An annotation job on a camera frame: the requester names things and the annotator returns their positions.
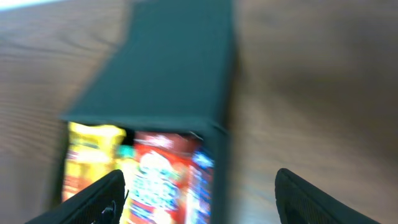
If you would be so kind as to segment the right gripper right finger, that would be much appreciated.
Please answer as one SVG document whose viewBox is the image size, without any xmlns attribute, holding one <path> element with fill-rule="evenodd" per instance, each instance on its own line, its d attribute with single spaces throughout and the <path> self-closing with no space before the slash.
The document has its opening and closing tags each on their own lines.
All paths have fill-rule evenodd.
<svg viewBox="0 0 398 224">
<path fill-rule="evenodd" d="M 277 171 L 275 199 L 281 224 L 379 224 L 286 168 Z"/>
</svg>

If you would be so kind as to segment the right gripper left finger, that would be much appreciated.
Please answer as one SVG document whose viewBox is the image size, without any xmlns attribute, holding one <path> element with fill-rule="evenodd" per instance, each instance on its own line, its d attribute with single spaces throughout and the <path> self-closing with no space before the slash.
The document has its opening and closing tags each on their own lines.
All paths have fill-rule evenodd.
<svg viewBox="0 0 398 224">
<path fill-rule="evenodd" d="M 119 224 L 125 203 L 121 170 L 113 170 L 26 224 Z"/>
</svg>

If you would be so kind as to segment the red Hello Panda box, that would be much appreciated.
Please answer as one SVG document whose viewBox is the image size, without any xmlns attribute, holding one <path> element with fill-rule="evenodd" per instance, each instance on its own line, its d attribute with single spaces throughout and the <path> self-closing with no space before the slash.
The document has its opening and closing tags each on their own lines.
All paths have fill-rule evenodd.
<svg viewBox="0 0 398 224">
<path fill-rule="evenodd" d="M 129 223 L 185 222 L 190 166 L 200 143 L 192 134 L 135 134 Z"/>
</svg>

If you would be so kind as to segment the blue Dairy Milk bar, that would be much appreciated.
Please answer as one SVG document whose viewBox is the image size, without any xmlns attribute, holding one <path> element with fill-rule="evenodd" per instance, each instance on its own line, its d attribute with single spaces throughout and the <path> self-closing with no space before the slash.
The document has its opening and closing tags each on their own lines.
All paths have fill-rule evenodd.
<svg viewBox="0 0 398 224">
<path fill-rule="evenodd" d="M 185 224 L 209 224 L 214 160 L 202 149 L 194 152 L 189 169 Z"/>
</svg>

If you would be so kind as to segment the green Pretz snack box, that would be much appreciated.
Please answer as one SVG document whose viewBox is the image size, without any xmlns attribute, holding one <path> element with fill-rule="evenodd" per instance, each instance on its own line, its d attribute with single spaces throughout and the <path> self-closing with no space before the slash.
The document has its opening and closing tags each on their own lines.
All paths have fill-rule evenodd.
<svg viewBox="0 0 398 224">
<path fill-rule="evenodd" d="M 123 172 L 125 181 L 125 203 L 120 219 L 120 224 L 132 223 L 130 221 L 130 206 L 132 196 L 132 186 L 137 169 L 137 162 L 134 160 L 135 150 L 132 146 L 121 145 L 116 151 L 116 168 Z"/>
</svg>

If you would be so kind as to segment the yellow orange candy packet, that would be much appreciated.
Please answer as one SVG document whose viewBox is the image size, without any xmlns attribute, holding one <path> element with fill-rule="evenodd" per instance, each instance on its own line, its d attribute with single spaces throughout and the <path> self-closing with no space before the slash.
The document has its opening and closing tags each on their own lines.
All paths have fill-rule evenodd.
<svg viewBox="0 0 398 224">
<path fill-rule="evenodd" d="M 126 137 L 124 129 L 108 124 L 86 126 L 70 122 L 68 129 L 63 201 L 72 198 L 114 169 L 116 148 Z"/>
</svg>

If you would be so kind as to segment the black container box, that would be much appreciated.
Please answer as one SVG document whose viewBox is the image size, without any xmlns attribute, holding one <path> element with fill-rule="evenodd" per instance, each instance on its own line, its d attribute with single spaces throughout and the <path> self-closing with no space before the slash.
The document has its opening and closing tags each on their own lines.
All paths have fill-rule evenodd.
<svg viewBox="0 0 398 224">
<path fill-rule="evenodd" d="M 133 1 L 131 9 L 125 43 L 62 119 L 201 136 L 215 160 L 211 221 L 226 223 L 233 2 Z"/>
</svg>

